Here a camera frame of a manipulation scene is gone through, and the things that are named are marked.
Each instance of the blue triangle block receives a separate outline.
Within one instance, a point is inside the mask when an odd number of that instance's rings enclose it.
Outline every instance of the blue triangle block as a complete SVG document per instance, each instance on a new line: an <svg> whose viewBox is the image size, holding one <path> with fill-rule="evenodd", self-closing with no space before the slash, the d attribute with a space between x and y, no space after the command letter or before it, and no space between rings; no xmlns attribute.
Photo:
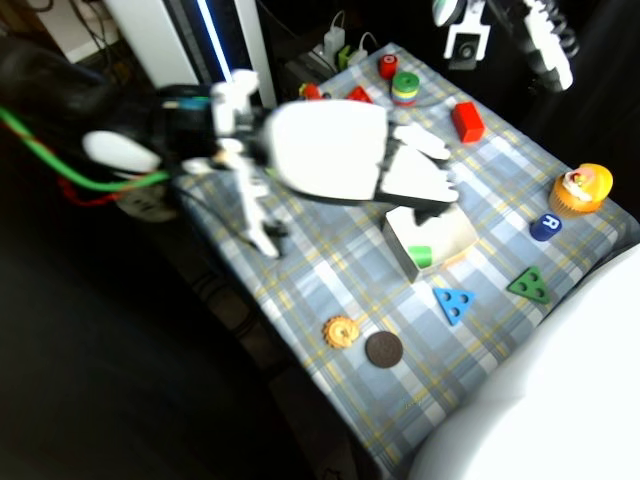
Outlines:
<svg viewBox="0 0 640 480"><path fill-rule="evenodd" d="M476 297L473 292L450 288L434 288L433 293L451 325L456 325L462 319Z"/></svg>

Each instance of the white box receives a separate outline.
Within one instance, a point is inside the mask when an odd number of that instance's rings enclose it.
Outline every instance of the white box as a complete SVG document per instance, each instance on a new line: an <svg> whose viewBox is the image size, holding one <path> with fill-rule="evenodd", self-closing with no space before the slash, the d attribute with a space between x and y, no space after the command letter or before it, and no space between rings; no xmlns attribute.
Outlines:
<svg viewBox="0 0 640 480"><path fill-rule="evenodd" d="M412 208L394 208L385 215L382 235L411 283L460 260L478 241L475 228L458 205L420 226L415 223ZM410 247L430 247L431 264L417 265L409 253Z"/></svg>

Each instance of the table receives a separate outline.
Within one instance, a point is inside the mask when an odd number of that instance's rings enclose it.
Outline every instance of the table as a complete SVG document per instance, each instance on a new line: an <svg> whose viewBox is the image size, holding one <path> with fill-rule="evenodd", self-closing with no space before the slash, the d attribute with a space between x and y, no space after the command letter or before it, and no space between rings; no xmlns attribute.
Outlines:
<svg viewBox="0 0 640 480"><path fill-rule="evenodd" d="M387 84L376 71L387 53L400 68L420 77L417 108L393 108ZM612 201L597 214L564 222L549 242L534 241L528 224L549 210L551 180L567 170L540 146L483 107L484 139L461 145L450 120L452 102L472 100L397 45L324 85L334 98L363 86L373 101L399 122L419 121L446 139L460 205L480 241L448 270L409 284L381 233L392 207L343 207L293 196L269 179L267 209L288 224L288 252L270 260L236 232L241 206L228 173L185 176L178 185L224 218L185 198L187 209L262 308L318 388L368 449L384 476L403 478L414 450L498 364L521 344L594 265L638 243L637 222ZM506 291L527 267L536 265L551 292L548 305ZM455 327L447 322L433 287L470 290L475 302ZM349 349L333 350L322 337L334 315L361 321L361 337ZM397 334L403 360L379 369L364 344L376 331Z"/></svg>

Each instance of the green triangle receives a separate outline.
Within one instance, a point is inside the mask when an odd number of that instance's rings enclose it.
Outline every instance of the green triangle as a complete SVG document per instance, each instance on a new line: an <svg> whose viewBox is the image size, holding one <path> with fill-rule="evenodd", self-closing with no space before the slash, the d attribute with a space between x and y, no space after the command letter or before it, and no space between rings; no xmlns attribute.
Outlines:
<svg viewBox="0 0 640 480"><path fill-rule="evenodd" d="M522 275L507 287L507 290L534 302L549 303L551 301L549 290L547 290L547 286L542 280L540 269L536 266L527 268Z"/></svg>

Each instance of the orange cupcake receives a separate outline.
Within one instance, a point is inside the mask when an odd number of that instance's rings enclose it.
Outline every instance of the orange cupcake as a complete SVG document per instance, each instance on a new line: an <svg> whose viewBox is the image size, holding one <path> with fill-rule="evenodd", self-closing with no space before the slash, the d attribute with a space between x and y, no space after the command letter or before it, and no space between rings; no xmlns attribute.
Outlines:
<svg viewBox="0 0 640 480"><path fill-rule="evenodd" d="M549 205L558 215L575 218L597 212L613 187L613 175L595 163L583 163L580 168L558 177L553 184Z"/></svg>

